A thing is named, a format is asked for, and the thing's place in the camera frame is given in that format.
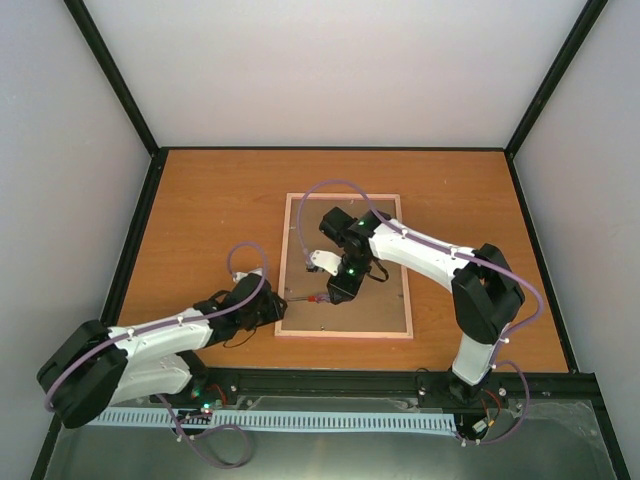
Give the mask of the blue red screwdriver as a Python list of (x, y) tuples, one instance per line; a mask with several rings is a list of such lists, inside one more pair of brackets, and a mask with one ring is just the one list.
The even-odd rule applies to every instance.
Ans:
[(287, 299), (288, 303), (291, 302), (309, 302), (309, 303), (330, 303), (330, 296), (327, 293), (316, 293), (312, 295), (297, 296)]

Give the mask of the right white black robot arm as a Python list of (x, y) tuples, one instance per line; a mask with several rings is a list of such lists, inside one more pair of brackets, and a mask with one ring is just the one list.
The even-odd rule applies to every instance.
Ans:
[(490, 244), (455, 246), (372, 210), (356, 218), (335, 207), (323, 216), (319, 230), (342, 249), (340, 255), (310, 254), (311, 268), (330, 274), (327, 293), (333, 305), (352, 301), (364, 279), (375, 278), (372, 266), (383, 261), (419, 273), (452, 295), (462, 337), (443, 389), (461, 405), (475, 401), (490, 376), (500, 336), (525, 300), (518, 282), (508, 276), (502, 252)]

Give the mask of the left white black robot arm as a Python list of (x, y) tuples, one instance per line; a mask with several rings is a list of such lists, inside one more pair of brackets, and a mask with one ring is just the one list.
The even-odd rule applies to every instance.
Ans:
[(155, 394), (201, 400), (208, 390), (198, 350), (225, 343), (285, 316), (287, 303), (260, 274), (236, 280), (232, 290), (166, 318), (129, 327), (98, 320), (81, 324), (36, 375), (44, 407), (68, 429), (79, 428), (107, 407)]

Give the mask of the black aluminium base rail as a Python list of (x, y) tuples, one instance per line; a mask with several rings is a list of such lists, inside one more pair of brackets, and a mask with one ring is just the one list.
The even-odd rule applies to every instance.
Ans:
[(587, 401), (604, 406), (596, 377), (583, 373), (493, 373), (469, 400), (449, 391), (451, 376), (431, 371), (357, 371), (210, 368), (195, 386), (168, 395), (177, 407), (197, 407), (222, 400), (228, 406), (242, 398), (323, 397), (415, 400), (420, 408), (477, 412), (489, 407), (522, 404), (526, 395), (541, 401)]

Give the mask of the pink photo frame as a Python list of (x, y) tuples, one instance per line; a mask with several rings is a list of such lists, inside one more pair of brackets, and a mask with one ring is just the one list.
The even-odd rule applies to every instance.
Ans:
[(407, 270), (357, 254), (342, 235), (377, 226), (358, 194), (286, 195), (278, 294), (287, 303), (275, 335), (285, 338), (414, 337)]

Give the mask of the grey metal front plate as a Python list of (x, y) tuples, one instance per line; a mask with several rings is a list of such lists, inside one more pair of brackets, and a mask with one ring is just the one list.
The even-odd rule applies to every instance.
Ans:
[[(398, 401), (258, 398), (254, 411), (424, 413)], [(49, 479), (620, 479), (587, 401), (504, 407), (481, 441), (417, 433), (287, 433), (222, 425), (63, 430)]]

